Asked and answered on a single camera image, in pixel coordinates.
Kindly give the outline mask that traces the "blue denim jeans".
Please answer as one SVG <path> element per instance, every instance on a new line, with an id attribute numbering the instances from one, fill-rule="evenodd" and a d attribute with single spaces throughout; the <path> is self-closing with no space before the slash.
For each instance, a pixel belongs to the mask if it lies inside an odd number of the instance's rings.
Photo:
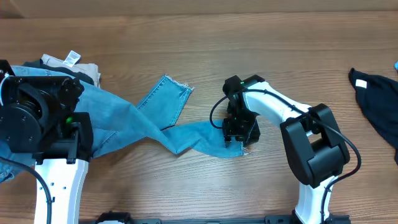
<path id="1" fill-rule="evenodd" d="M 24 66 L 14 66 L 12 70 L 18 77 L 69 76 L 62 72 Z M 216 129 L 213 122 L 177 125 L 192 89 L 168 76 L 163 76 L 137 105 L 87 82 L 80 83 L 84 86 L 84 91 L 75 111 L 87 112 L 90 116 L 93 129 L 91 159 L 144 138 L 160 142 L 174 154 L 189 148 L 219 158 L 234 158 L 245 153 L 243 144 L 237 141 L 226 147 L 222 131 Z M 30 154 L 14 154 L 3 142 L 1 158 L 27 166 L 35 164 Z M 18 167 L 1 162 L 2 181 L 12 179 L 20 171 Z"/>

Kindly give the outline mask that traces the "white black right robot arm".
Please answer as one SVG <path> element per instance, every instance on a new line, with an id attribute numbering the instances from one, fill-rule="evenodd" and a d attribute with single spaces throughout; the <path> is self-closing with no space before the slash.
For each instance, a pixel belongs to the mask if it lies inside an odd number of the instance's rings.
<path id="1" fill-rule="evenodd" d="M 331 109 L 324 104 L 298 103 L 274 90 L 265 79 L 225 80 L 228 117 L 223 120 L 225 143 L 258 142 L 257 116 L 279 127 L 290 170 L 299 181 L 299 199 L 290 215 L 268 215 L 264 223 L 350 223 L 348 215 L 328 210 L 333 183 L 350 160 L 345 140 Z"/>

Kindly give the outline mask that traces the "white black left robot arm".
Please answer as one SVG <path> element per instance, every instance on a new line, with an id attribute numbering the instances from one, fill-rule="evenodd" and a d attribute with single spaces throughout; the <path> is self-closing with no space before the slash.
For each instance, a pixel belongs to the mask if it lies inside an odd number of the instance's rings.
<path id="1" fill-rule="evenodd" d="M 93 145 L 89 114 L 75 111 L 83 91 L 78 78 L 18 77 L 1 61 L 1 142 L 35 166 L 1 162 L 37 179 L 35 223 L 78 223 Z"/>

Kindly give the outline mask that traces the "black garment right side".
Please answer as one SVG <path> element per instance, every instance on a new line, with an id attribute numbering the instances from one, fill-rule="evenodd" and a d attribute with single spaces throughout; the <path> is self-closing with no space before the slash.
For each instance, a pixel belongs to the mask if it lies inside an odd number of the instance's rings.
<path id="1" fill-rule="evenodd" d="M 352 68 L 348 79 L 364 117 L 376 132 L 397 149 L 397 82 Z"/>

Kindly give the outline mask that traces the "black shirt white letters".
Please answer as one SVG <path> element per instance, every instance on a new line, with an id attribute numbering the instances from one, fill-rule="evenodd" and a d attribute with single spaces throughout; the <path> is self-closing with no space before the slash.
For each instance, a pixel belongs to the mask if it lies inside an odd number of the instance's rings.
<path id="1" fill-rule="evenodd" d="M 32 67 L 32 68 L 42 68 L 42 69 L 46 69 L 46 70 L 50 70 L 50 71 L 55 71 L 55 72 L 62 72 L 62 73 L 66 73 L 68 75 L 71 75 L 75 78 L 79 78 L 81 81 L 87 82 L 91 85 L 94 85 L 94 80 L 89 77 L 87 74 L 82 73 L 82 72 L 73 72 L 68 68 L 65 67 L 51 67 L 48 65 L 45 65 L 43 63 L 42 59 L 33 61 L 33 62 L 24 62 L 23 66 L 25 67 Z"/>

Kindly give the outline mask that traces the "folded beige garment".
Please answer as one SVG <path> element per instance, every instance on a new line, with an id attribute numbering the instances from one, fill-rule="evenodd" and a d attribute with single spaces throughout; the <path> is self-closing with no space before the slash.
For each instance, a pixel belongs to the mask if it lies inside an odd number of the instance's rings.
<path id="1" fill-rule="evenodd" d="M 94 86 L 100 87 L 101 74 L 98 71 L 98 66 L 94 63 L 79 63 L 81 55 L 71 50 L 65 60 L 55 58 L 51 55 L 43 54 L 41 60 L 44 65 L 50 67 L 63 67 L 75 73 L 81 72 L 88 75 L 94 82 Z"/>

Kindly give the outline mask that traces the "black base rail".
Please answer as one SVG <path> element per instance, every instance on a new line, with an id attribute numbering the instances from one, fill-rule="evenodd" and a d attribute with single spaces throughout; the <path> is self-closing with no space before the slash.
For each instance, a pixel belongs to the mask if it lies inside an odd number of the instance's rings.
<path id="1" fill-rule="evenodd" d="M 97 220 L 79 221 L 81 224 L 299 224 L 301 221 L 292 212 L 291 215 L 267 215 L 264 218 L 221 218 L 221 219 L 185 219 L 161 220 L 159 218 L 133 219 L 127 212 L 103 213 Z"/>

